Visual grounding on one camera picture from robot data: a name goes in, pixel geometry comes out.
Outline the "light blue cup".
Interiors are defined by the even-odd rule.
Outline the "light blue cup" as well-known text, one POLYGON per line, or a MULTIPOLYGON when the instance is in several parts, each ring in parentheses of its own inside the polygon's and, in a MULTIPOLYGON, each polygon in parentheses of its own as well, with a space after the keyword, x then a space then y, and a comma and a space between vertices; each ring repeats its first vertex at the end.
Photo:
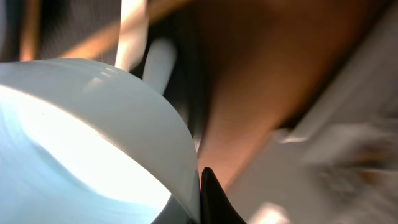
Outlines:
POLYGON ((105 63, 1 64, 2 223, 200 223, 184 120, 105 63))

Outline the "grey dishwasher rack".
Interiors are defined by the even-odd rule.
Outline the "grey dishwasher rack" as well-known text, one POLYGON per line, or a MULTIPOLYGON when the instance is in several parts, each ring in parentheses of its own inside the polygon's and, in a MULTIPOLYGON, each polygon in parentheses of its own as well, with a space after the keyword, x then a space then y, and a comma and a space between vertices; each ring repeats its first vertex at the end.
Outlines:
POLYGON ((227 192, 248 223, 397 222, 397 4, 227 192))

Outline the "wooden chopstick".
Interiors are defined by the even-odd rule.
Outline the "wooden chopstick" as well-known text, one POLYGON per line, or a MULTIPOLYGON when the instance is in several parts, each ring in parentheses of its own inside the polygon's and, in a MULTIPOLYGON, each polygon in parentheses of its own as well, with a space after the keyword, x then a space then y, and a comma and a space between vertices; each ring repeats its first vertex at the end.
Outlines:
POLYGON ((119 19, 109 23, 59 57, 94 59, 116 45, 120 35, 127 34, 146 22, 150 25, 155 24, 190 3, 191 0, 122 1, 119 19))
POLYGON ((41 0, 25 0, 22 15, 19 60, 30 61, 37 56, 40 39, 41 0))

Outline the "white plastic spoon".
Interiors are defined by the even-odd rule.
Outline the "white plastic spoon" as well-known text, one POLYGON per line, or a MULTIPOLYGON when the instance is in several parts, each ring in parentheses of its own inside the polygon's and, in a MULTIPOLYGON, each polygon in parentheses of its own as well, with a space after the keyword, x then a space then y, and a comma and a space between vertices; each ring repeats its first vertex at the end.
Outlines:
POLYGON ((146 57, 142 80, 160 95, 164 94, 177 60, 177 49, 169 39, 155 39, 146 57))

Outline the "round black tray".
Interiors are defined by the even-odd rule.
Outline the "round black tray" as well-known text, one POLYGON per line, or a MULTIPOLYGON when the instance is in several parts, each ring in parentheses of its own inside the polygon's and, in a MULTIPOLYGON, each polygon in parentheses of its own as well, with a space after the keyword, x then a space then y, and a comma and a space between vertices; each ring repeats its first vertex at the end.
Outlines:
MULTIPOLYGON (((191 6, 183 7, 149 26, 142 61, 130 72, 142 78, 151 43, 169 39, 177 49, 177 60, 164 96, 186 122, 196 147, 205 129, 206 75, 201 66, 191 6)), ((24 0, 1 1, 1 61, 19 60, 24 0)), ((44 0, 40 12, 37 59, 60 56, 109 23, 121 17, 121 0, 44 0)), ((118 44, 95 57, 115 65, 118 44)))

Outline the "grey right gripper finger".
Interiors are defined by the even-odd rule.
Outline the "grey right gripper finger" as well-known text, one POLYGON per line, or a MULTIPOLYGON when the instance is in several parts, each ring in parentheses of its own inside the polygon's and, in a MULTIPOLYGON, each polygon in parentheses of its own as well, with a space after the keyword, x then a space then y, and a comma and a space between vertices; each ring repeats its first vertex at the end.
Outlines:
POLYGON ((246 224, 209 167, 201 173, 201 215, 204 224, 246 224))

